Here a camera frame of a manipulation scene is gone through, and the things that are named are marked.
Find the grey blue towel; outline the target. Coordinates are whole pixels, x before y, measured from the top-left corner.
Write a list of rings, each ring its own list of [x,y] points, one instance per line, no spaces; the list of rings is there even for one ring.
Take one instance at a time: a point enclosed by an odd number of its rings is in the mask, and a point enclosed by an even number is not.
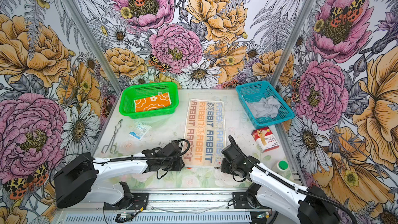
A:
[[[224,103],[190,99],[184,138],[190,143],[183,156],[187,167],[219,169],[226,147]]]

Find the orange white patterned towel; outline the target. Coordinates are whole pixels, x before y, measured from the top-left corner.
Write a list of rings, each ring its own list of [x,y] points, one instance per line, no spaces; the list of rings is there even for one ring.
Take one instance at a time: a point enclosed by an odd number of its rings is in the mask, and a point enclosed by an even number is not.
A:
[[[168,92],[158,93],[157,95],[135,100],[134,112],[141,113],[141,112],[155,111],[169,107],[171,106],[171,104],[172,101],[170,98],[170,94]]]

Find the plain grey towel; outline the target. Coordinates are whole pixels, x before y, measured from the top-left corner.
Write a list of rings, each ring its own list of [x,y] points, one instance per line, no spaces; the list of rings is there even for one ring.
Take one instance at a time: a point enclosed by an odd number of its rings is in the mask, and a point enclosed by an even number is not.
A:
[[[249,103],[246,105],[255,119],[271,117],[275,118],[278,115],[281,103],[274,98],[269,96],[267,98],[262,98],[259,102]]]

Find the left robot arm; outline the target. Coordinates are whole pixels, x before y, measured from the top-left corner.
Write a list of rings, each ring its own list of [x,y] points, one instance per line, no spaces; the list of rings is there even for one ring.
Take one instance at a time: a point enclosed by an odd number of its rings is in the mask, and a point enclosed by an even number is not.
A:
[[[54,176],[56,206],[64,209],[78,203],[103,203],[107,211],[132,207],[134,196],[126,182],[111,184],[108,179],[150,172],[178,172],[184,168],[183,156],[190,143],[174,140],[165,147],[146,149],[118,158],[94,158],[82,153]]]

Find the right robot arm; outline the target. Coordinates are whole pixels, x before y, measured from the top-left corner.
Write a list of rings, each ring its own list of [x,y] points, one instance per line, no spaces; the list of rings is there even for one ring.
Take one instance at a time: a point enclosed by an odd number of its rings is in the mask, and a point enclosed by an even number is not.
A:
[[[252,207],[269,207],[297,224],[339,224],[338,211],[346,213],[353,224],[358,222],[347,207],[331,200],[319,187],[308,188],[285,179],[245,155],[237,144],[227,146],[222,154],[222,172],[252,183],[246,191]]]

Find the small blue white packet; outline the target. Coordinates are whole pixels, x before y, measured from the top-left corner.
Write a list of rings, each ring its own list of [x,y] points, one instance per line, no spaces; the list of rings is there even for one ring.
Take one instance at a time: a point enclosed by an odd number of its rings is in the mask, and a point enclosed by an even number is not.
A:
[[[129,132],[129,136],[136,140],[142,140],[143,137],[148,133],[152,126],[145,123],[137,123],[135,127]]]

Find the red white small box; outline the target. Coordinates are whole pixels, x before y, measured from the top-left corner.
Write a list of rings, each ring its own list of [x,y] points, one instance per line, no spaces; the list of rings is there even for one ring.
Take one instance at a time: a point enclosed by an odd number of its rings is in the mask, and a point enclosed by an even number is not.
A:
[[[280,147],[279,141],[269,127],[256,129],[252,131],[251,135],[262,153]]]

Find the white bottle green cap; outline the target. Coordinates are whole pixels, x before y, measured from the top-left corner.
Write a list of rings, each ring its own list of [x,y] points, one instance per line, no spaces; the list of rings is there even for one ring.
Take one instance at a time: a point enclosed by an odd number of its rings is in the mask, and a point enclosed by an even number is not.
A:
[[[275,165],[275,168],[278,173],[285,173],[289,170],[289,164],[287,161],[281,160],[281,161],[277,162],[277,164]]]

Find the metal tongs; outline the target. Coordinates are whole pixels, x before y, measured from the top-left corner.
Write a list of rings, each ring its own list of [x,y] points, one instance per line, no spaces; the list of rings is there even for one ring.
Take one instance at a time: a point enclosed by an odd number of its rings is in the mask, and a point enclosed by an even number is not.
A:
[[[119,132],[121,126],[122,126],[122,122],[123,122],[123,120],[121,119],[115,125],[114,133],[113,133],[109,143],[107,145],[103,146],[103,148],[101,150],[101,153],[105,154],[105,153],[109,152],[109,153],[113,154],[113,153],[116,152],[117,145],[115,143],[115,140],[116,140],[116,136],[117,136],[117,134],[118,134],[118,132]]]

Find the green plastic basket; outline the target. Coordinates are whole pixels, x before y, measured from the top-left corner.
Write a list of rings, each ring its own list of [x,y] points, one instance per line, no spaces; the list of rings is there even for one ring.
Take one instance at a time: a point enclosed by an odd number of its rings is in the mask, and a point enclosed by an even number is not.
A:
[[[162,108],[155,111],[134,112],[134,101],[145,97],[157,95],[158,93],[169,93],[172,101],[171,106]],[[126,88],[121,96],[121,102],[119,106],[119,112],[123,116],[130,117],[132,119],[147,118],[161,115],[168,115],[175,112],[179,104],[178,87],[174,82],[163,82],[154,84],[144,84],[130,86]]]

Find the teal plastic basket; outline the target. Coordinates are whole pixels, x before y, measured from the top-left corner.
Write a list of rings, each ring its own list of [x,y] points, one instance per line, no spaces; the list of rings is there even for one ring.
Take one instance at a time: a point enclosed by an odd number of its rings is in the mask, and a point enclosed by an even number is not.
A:
[[[270,125],[280,124],[285,121],[291,120],[295,117],[295,114],[293,113],[292,109],[277,93],[274,87],[267,81],[239,85],[236,87],[236,91],[238,93],[238,98],[240,100],[241,105],[243,106],[246,114],[248,115],[250,121],[252,122],[253,126],[256,129],[260,129]],[[250,110],[248,109],[246,102],[249,103],[259,102],[263,97],[267,98],[269,96],[273,96],[281,103],[277,117],[275,118],[266,117],[266,118],[255,119]]]

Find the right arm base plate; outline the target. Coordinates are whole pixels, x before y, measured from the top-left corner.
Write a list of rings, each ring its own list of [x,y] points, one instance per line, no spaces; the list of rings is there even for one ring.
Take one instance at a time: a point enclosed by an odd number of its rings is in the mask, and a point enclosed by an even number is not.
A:
[[[248,192],[232,192],[232,201],[229,203],[234,209],[265,209],[256,197]]]

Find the aluminium front rail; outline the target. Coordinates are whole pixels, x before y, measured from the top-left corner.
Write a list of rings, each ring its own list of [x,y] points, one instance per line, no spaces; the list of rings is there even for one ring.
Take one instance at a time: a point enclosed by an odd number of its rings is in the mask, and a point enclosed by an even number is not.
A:
[[[72,207],[56,211],[59,223],[113,223],[116,218],[126,218],[137,214],[133,221],[138,222],[192,222],[226,223],[249,222],[255,219],[270,220],[281,214],[269,207],[265,209],[234,209],[229,203],[232,192],[246,192],[244,189],[201,189],[201,190],[138,190],[131,193],[148,193],[146,209],[138,211],[105,211],[103,203],[78,203]]]

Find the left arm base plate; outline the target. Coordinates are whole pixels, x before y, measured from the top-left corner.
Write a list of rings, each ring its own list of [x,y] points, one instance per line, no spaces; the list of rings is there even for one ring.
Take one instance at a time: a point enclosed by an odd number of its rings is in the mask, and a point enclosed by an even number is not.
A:
[[[128,193],[124,196],[119,202],[115,204],[104,203],[103,210],[105,211],[133,211],[133,210],[140,210],[146,209],[149,194],[148,193]]]

